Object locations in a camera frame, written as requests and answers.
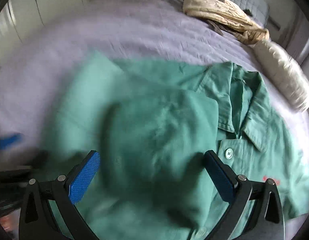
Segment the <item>shirt button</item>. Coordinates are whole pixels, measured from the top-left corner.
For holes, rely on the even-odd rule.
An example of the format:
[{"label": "shirt button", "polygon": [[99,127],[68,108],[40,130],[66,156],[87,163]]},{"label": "shirt button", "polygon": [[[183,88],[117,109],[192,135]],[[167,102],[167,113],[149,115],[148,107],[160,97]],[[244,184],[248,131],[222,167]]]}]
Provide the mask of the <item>shirt button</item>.
[{"label": "shirt button", "polygon": [[230,160],[234,155],[234,151],[231,149],[231,148],[228,148],[226,151],[225,151],[225,157],[226,159]]}]

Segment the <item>wrinkled fabric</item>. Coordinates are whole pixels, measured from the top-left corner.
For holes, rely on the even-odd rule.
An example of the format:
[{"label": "wrinkled fabric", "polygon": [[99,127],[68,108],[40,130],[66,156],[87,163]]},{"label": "wrinkled fabric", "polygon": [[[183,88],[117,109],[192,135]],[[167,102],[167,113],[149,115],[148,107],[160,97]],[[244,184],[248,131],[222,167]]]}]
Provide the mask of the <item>wrinkled fabric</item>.
[{"label": "wrinkled fabric", "polygon": [[183,12],[188,16],[213,20],[229,27],[240,42],[246,45],[270,38],[269,31],[251,20],[229,0],[184,0]]},{"label": "wrinkled fabric", "polygon": [[[23,165],[38,153],[53,102],[92,49],[109,58],[159,57],[192,65],[231,61],[263,72],[251,48],[186,16],[177,0],[99,0],[84,10],[45,26],[0,63],[0,137],[23,134],[16,147],[0,152],[0,168]],[[308,113],[291,109],[262,77],[272,106],[303,150],[302,161],[309,163]]]},{"label": "wrinkled fabric", "polygon": [[259,73],[231,62],[111,62],[94,54],[42,138],[50,155],[39,181],[69,172],[90,150],[101,154],[101,168],[76,205],[100,239],[204,239],[227,208],[200,162],[210,149],[250,180],[274,178],[286,220],[309,211],[301,152]]}]

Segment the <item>blue gripper pad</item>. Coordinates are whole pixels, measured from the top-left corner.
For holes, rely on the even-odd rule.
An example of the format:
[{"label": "blue gripper pad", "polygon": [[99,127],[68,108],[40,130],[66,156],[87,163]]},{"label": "blue gripper pad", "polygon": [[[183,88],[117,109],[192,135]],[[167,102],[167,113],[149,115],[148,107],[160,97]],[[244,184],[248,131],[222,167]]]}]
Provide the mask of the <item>blue gripper pad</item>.
[{"label": "blue gripper pad", "polygon": [[234,186],[209,152],[204,155],[204,166],[222,200],[231,204],[235,199]]},{"label": "blue gripper pad", "polygon": [[100,155],[95,152],[69,186],[69,198],[73,205],[82,199],[99,166]]},{"label": "blue gripper pad", "polygon": [[21,134],[16,133],[11,135],[10,137],[7,138],[2,138],[0,139],[0,150],[4,150],[5,148],[9,147],[10,145],[18,142],[21,140]]}]

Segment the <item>shirt collar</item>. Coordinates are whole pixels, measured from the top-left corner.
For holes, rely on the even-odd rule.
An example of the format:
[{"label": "shirt collar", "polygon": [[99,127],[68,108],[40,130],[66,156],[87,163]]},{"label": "shirt collar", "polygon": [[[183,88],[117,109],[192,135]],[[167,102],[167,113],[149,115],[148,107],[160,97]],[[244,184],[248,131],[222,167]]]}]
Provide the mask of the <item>shirt collar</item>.
[{"label": "shirt collar", "polygon": [[227,132],[234,133],[232,124],[232,107],[230,102],[231,78],[241,79],[252,90],[253,97],[246,117],[241,126],[241,132],[250,139],[260,152],[266,152],[268,146],[269,120],[272,113],[270,100],[266,86],[258,72],[250,72],[234,63],[226,62],[214,64],[206,72],[209,83],[205,82],[205,88],[212,87],[216,77],[222,77],[222,96],[213,96],[219,105],[218,128]]}]

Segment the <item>red logo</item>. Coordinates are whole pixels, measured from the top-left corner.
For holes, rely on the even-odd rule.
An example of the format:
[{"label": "red logo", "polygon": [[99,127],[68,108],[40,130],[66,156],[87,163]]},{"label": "red logo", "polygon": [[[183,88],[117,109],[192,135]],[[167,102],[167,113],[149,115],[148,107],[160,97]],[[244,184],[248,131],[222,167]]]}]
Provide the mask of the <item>red logo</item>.
[{"label": "red logo", "polygon": [[280,185],[280,180],[279,179],[268,178],[267,176],[263,176],[263,178],[262,178],[263,181],[266,181],[267,179],[273,179],[277,186]]}]

